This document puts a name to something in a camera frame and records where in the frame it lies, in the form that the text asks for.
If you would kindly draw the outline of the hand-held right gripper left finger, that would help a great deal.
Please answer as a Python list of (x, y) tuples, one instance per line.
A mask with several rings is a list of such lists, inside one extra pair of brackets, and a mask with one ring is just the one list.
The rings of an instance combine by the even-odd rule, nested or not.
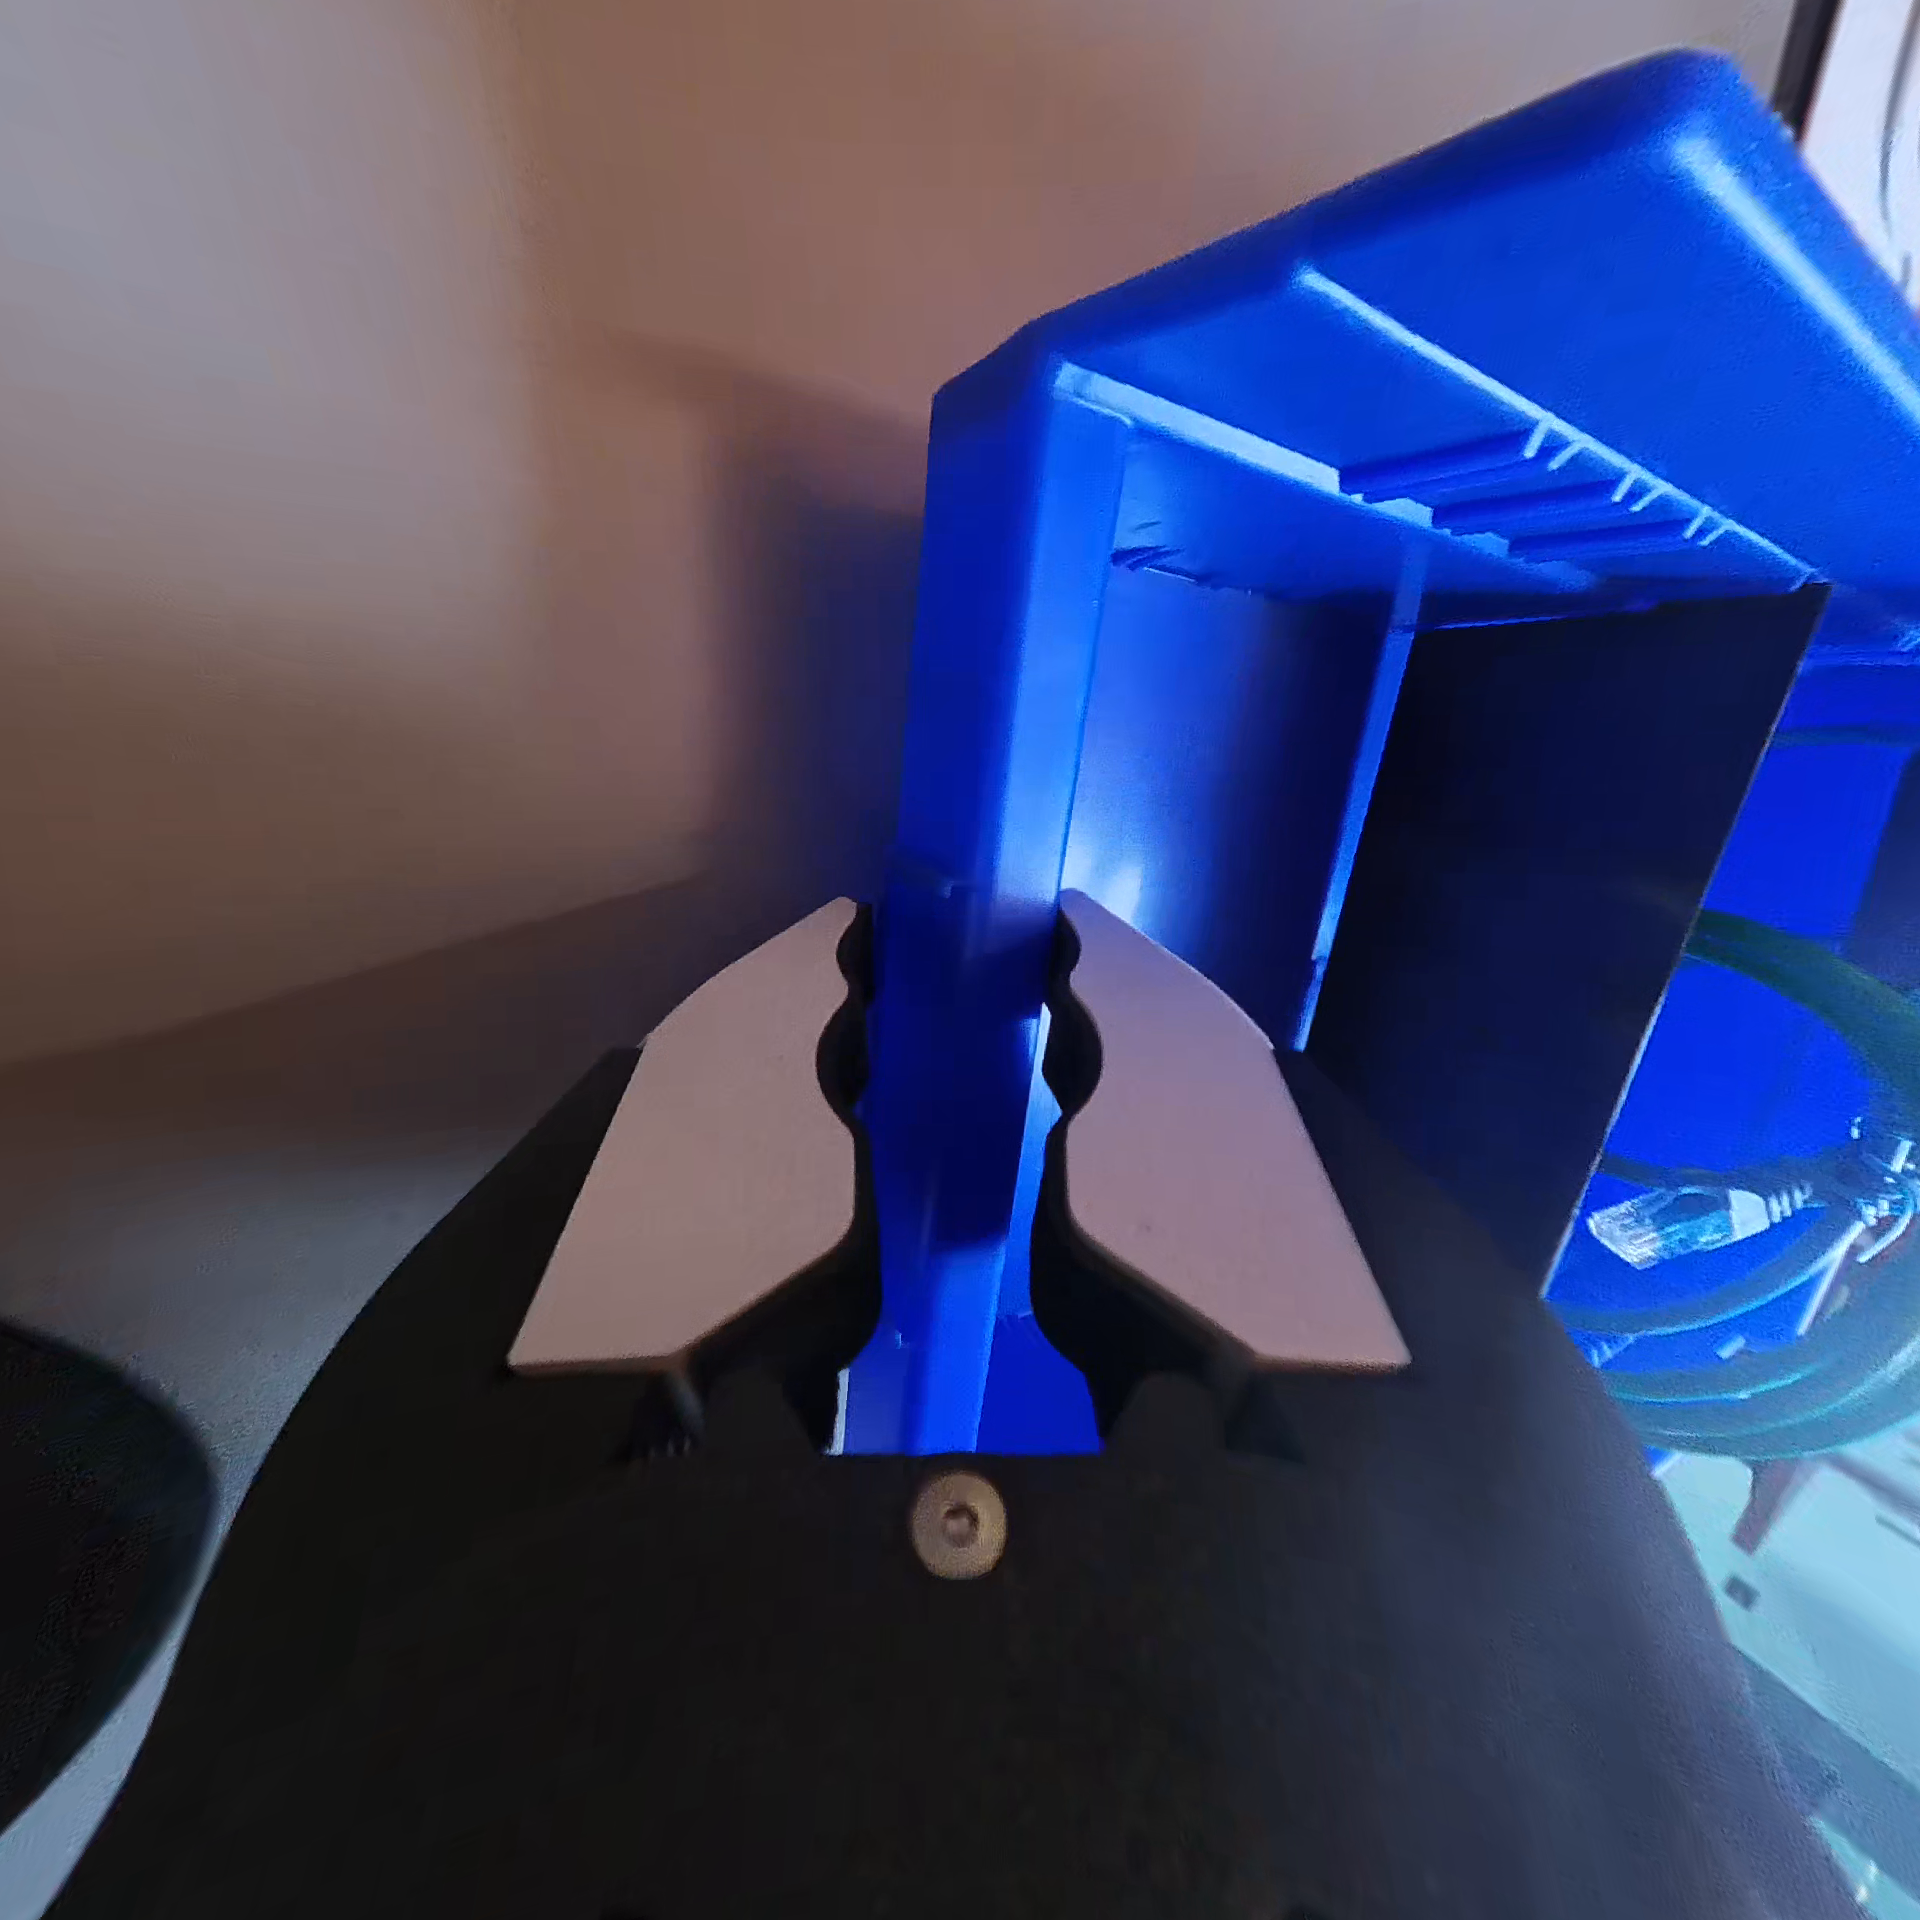
[(519, 1374), (835, 1374), (868, 1349), (860, 935), (832, 896), (647, 1030), (508, 1346)]

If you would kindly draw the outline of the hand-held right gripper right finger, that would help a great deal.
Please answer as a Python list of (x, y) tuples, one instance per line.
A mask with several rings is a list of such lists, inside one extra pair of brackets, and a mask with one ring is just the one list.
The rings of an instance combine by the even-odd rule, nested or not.
[(1264, 1027), (1089, 894), (1058, 896), (1047, 1008), (1047, 1338), (1087, 1374), (1406, 1373)]

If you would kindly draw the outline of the blue plastic bin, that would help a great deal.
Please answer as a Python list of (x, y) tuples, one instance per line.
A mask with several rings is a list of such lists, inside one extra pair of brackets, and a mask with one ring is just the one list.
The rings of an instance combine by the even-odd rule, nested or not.
[(855, 1452), (969, 1452), (1023, 1278), (1053, 904), (1305, 1048), (1412, 644), (1827, 584), (1914, 682), (1914, 314), (1663, 55), (1028, 322), (928, 414)]

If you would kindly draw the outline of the black divider panel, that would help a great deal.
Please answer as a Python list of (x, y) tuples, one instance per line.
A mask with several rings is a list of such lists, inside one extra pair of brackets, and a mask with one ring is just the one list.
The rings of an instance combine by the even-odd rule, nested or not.
[(1430, 630), (1305, 1062), (1351, 1205), (1539, 1297), (1833, 590)]

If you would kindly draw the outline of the dark round object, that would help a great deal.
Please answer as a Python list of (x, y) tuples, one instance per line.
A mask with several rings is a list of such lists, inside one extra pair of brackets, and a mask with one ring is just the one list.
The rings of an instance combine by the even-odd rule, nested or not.
[(52, 1336), (0, 1327), (0, 1822), (99, 1736), (176, 1629), (214, 1528), (194, 1426)]

